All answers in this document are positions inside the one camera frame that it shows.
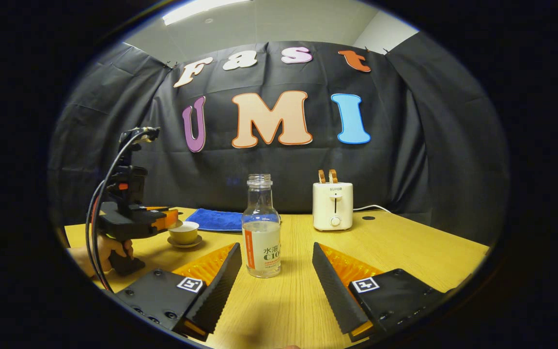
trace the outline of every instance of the glass bottle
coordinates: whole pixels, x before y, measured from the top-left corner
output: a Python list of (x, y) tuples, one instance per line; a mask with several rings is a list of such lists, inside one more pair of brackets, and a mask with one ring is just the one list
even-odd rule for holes
[(242, 213), (242, 236), (248, 273), (272, 278), (281, 272), (281, 220), (273, 207), (270, 174), (248, 175), (248, 205)]

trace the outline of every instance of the yellow teacup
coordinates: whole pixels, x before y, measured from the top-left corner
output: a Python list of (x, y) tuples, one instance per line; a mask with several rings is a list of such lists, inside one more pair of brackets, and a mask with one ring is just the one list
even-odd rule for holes
[(178, 245), (189, 245), (197, 238), (197, 228), (200, 225), (195, 222), (184, 221), (180, 227), (169, 229), (171, 240)]

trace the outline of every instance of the white toaster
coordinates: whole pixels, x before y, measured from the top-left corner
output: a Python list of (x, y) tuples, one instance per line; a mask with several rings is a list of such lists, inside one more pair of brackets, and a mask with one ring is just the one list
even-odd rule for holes
[(346, 230), (352, 227), (352, 183), (314, 183), (314, 228)]

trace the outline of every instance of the black cable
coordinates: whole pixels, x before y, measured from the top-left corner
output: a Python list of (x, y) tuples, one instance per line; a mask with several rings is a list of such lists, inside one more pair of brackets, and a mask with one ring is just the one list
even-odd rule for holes
[[(126, 145), (120, 150), (120, 152), (118, 153), (118, 155), (115, 157), (115, 160), (113, 161), (113, 163), (111, 164), (111, 167), (109, 168), (107, 175), (105, 176), (105, 179), (102, 183), (102, 186), (100, 186), (100, 193), (98, 194), (98, 199), (96, 201), (96, 207), (98, 210), (100, 210), (100, 201), (102, 200), (102, 194), (104, 194), (105, 192), (105, 186), (107, 185), (107, 181), (109, 181), (109, 177), (111, 177), (111, 172), (113, 172), (113, 168), (115, 168), (115, 165), (117, 165), (119, 159), (122, 157), (122, 155), (124, 154), (124, 152), (126, 152), (126, 149), (129, 148), (129, 146), (131, 144), (133, 144), (133, 142), (143, 136), (146, 135), (148, 133), (153, 132), (152, 130), (146, 130), (146, 131), (142, 131), (140, 133), (137, 133), (136, 135), (134, 135), (133, 137), (131, 137), (131, 139), (126, 143)], [(93, 255), (95, 256), (95, 260), (96, 260), (96, 266), (97, 266), (97, 271), (98, 271), (98, 276), (100, 278), (100, 280), (102, 281), (102, 284), (105, 286), (105, 288), (114, 293), (113, 289), (111, 289), (111, 286), (109, 285), (109, 282), (107, 281), (107, 277), (105, 276), (105, 272), (102, 271), (102, 263), (100, 263), (100, 256), (98, 255), (98, 234), (96, 234), (96, 216), (99, 216), (98, 214), (94, 214), (92, 216), (92, 238), (93, 238)]]
[(96, 195), (98, 194), (98, 190), (100, 190), (100, 186), (102, 186), (102, 184), (105, 181), (102, 180), (99, 185), (96, 187), (96, 190), (93, 191), (92, 194), (92, 198), (89, 202), (89, 208), (87, 209), (87, 215), (86, 215), (86, 248), (87, 248), (87, 256), (89, 257), (89, 261), (90, 264), (92, 265), (93, 268), (93, 272), (94, 275), (96, 275), (96, 277), (98, 278), (98, 267), (96, 267), (96, 261), (95, 258), (92, 255), (92, 251), (90, 249), (90, 245), (89, 245), (89, 221), (90, 221), (90, 217), (92, 216), (92, 210), (93, 210), (93, 206), (95, 204), (95, 200), (96, 200)]

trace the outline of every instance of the table surface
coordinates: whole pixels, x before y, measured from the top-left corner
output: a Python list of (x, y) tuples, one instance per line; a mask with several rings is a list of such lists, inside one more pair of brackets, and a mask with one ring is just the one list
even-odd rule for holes
[[(184, 221), (195, 210), (181, 208)], [(362, 217), (372, 216), (374, 220)], [(71, 247), (84, 247), (84, 225), (66, 227)], [(203, 241), (188, 249), (167, 241), (168, 232), (133, 241), (135, 256), (146, 267), (129, 276), (107, 273), (118, 292), (153, 268), (174, 270), (233, 242), (242, 234), (199, 231)], [(354, 212), (352, 228), (319, 232), (311, 214), (281, 215), (281, 274), (250, 276), (242, 267), (217, 323), (204, 345), (222, 349), (345, 348), (354, 344), (341, 334), (311, 262), (319, 242), (382, 271), (402, 268), (441, 292), (457, 287), (481, 263), (487, 246), (427, 227), (382, 210)]]

